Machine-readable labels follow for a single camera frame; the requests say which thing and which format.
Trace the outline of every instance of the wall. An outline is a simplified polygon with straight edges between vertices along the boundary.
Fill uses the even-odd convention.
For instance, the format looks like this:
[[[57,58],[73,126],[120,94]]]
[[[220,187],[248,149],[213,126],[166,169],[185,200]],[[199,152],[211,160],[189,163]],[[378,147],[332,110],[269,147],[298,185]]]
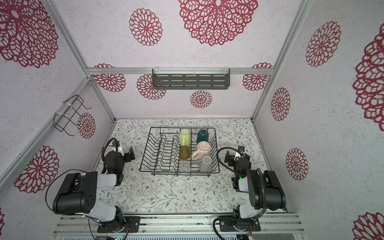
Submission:
[[[151,75],[126,74],[124,91],[101,91],[116,118],[249,118],[262,90],[245,89],[243,75],[230,77],[227,90],[162,91],[152,88]]]
[[[383,11],[315,1],[256,120],[308,239],[384,236]]]
[[[273,67],[300,0],[197,2],[55,1],[90,67]],[[154,90],[149,75],[95,79],[117,118],[249,118],[267,77],[203,92]]]
[[[26,0],[20,5],[17,1],[2,1],[0,5],[2,174],[84,77],[39,1]],[[66,128],[74,137],[54,129],[23,173],[2,194],[1,239],[50,239],[59,216],[45,206],[45,189],[67,169],[89,170],[98,157],[111,122],[89,86],[80,95],[87,107],[92,107],[80,108],[80,114],[86,111],[92,117],[87,114],[80,120],[79,116],[74,118],[80,130],[74,125]],[[49,194],[50,203],[54,194]]]
[[[29,236],[31,239],[50,239],[60,216],[50,212],[45,205],[47,186],[68,169],[88,171],[98,158],[96,155],[111,122],[91,86],[87,86],[79,95],[84,99],[84,105],[91,109],[80,107],[80,115],[88,117],[75,115],[74,122],[78,123],[80,118],[83,126],[87,127],[80,127],[79,131],[78,127],[70,123],[65,130],[75,136],[54,129],[26,170],[7,189],[0,199],[0,214],[3,214],[0,219],[1,238],[23,239]],[[49,190],[50,206],[64,176],[61,178]]]
[[[9,29],[0,38],[0,174],[84,79],[39,3],[7,2],[0,10]],[[40,17],[33,28],[23,11]]]

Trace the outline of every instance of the metal bracket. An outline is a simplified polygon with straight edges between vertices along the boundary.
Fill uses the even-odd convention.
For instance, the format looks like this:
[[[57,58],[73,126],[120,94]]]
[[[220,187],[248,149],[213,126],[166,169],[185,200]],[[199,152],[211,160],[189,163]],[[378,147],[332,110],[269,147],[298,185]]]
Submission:
[[[141,217],[124,217],[124,219],[125,219],[125,223],[129,224],[128,233],[137,233],[139,230]],[[97,232],[98,233],[112,233],[111,230],[103,228],[101,225],[99,225]],[[124,227],[121,232],[127,232],[126,227]]]
[[[186,89],[228,89],[230,84],[230,70],[224,74],[158,74],[152,69],[152,84],[157,90],[186,90]]]
[[[254,222],[240,221],[220,221],[220,231],[222,232],[259,232],[261,230],[258,219]]]

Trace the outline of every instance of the black mounting plate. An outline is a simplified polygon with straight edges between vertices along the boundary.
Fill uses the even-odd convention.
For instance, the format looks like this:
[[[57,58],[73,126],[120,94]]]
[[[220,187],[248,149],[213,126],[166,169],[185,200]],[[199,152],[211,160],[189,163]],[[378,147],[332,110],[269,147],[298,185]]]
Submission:
[[[140,225],[140,218],[141,217],[137,217],[137,216],[132,216],[132,217],[124,217],[125,219],[125,223],[128,223],[130,228],[129,228],[129,231],[128,233],[132,232],[132,233],[136,233],[138,232],[139,230],[139,225]],[[97,229],[97,232],[98,233],[113,233],[111,230],[106,230],[105,228],[101,227],[99,225],[99,228]],[[120,231],[120,232],[124,232],[126,233],[127,232],[127,228],[126,226],[124,226],[124,228]]]
[[[259,219],[255,219],[254,222],[241,222],[241,219],[239,221],[219,221],[220,224],[220,231],[222,232],[259,232],[261,230]]]

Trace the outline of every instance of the table surface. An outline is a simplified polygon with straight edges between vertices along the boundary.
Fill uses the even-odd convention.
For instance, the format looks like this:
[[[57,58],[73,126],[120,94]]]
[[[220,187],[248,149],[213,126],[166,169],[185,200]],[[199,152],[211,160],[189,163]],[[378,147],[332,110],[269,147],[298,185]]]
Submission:
[[[237,205],[249,201],[248,193],[236,192],[232,188],[233,174],[222,166],[220,173],[210,177],[140,172],[149,130],[159,126],[214,127],[218,149],[237,149],[238,145],[243,145],[251,156],[252,169],[267,170],[250,119],[122,119],[117,121],[111,137],[120,141],[125,151],[132,146],[136,159],[125,164],[124,180],[120,186],[97,190],[100,201],[119,206],[123,213],[231,212]],[[101,172],[102,168],[100,160],[97,171]]]

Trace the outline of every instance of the dish rack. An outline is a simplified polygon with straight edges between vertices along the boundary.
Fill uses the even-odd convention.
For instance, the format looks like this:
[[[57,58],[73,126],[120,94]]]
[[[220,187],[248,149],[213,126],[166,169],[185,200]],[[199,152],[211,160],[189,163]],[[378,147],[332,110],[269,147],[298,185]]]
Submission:
[[[187,129],[191,133],[191,144],[187,146],[190,155],[197,150],[197,133],[201,129],[208,131],[209,144],[212,147],[210,157],[212,158],[212,171],[200,172],[199,166],[190,162],[190,171],[179,171],[179,150],[180,132]],[[140,165],[140,172],[151,172],[155,174],[172,174],[172,175],[206,175],[219,173],[219,163],[216,158],[217,140],[216,129],[214,127],[151,127],[148,134],[147,144],[144,149],[143,159]]]

